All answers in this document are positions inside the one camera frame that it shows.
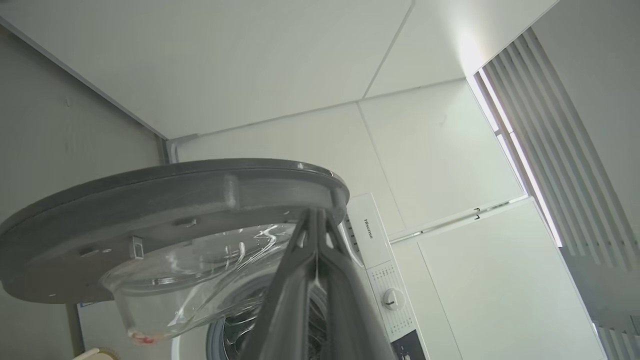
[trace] gray wall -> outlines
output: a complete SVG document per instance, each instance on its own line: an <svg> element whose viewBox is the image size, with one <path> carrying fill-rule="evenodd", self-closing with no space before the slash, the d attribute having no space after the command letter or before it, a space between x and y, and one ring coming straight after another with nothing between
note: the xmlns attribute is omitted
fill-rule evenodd
<svg viewBox="0 0 640 360"><path fill-rule="evenodd" d="M159 162L151 132L0 27L0 222L54 192ZM0 290L0 359L72 358L64 305Z"/></svg>
<svg viewBox="0 0 640 360"><path fill-rule="evenodd" d="M560 0L533 26L575 104L614 189L640 236L640 3ZM625 272L565 254L590 315L634 333L640 264Z"/></svg>

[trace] white dial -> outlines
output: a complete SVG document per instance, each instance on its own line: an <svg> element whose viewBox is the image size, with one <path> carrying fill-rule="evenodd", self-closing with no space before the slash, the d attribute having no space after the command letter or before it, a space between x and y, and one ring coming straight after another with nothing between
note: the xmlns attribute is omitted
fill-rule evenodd
<svg viewBox="0 0 640 360"><path fill-rule="evenodd" d="M398 311L404 307L406 299L403 292L397 289L389 289L382 296L382 302L389 310Z"/></svg>

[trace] cabinet door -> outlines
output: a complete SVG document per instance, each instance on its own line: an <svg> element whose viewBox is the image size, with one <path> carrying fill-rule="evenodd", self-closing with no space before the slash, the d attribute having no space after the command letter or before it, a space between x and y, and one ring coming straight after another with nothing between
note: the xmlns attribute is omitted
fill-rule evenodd
<svg viewBox="0 0 640 360"><path fill-rule="evenodd" d="M179 146L181 161L276 158L311 163L341 176L351 196L373 193L387 233L402 219L355 104L223 131Z"/></svg>
<svg viewBox="0 0 640 360"><path fill-rule="evenodd" d="M524 194L465 80L360 105L408 232Z"/></svg>
<svg viewBox="0 0 640 360"><path fill-rule="evenodd" d="M393 244L431 360L605 359L532 199L481 216Z"/></svg>

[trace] washing machine control panel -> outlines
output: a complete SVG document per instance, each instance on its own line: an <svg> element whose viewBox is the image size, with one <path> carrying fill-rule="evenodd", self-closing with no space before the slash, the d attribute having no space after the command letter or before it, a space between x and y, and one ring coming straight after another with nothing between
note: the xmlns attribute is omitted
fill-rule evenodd
<svg viewBox="0 0 640 360"><path fill-rule="evenodd" d="M347 205L351 243L364 263L387 336L400 360L427 359L420 343L411 302L371 194L352 198Z"/></svg>

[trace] beige round object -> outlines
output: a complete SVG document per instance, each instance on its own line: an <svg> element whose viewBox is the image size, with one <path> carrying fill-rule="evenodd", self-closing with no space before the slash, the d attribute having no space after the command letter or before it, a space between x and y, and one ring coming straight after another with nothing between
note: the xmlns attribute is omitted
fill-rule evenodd
<svg viewBox="0 0 640 360"><path fill-rule="evenodd" d="M120 360L120 358L111 351L101 348L93 348L80 356L77 356L74 360Z"/></svg>

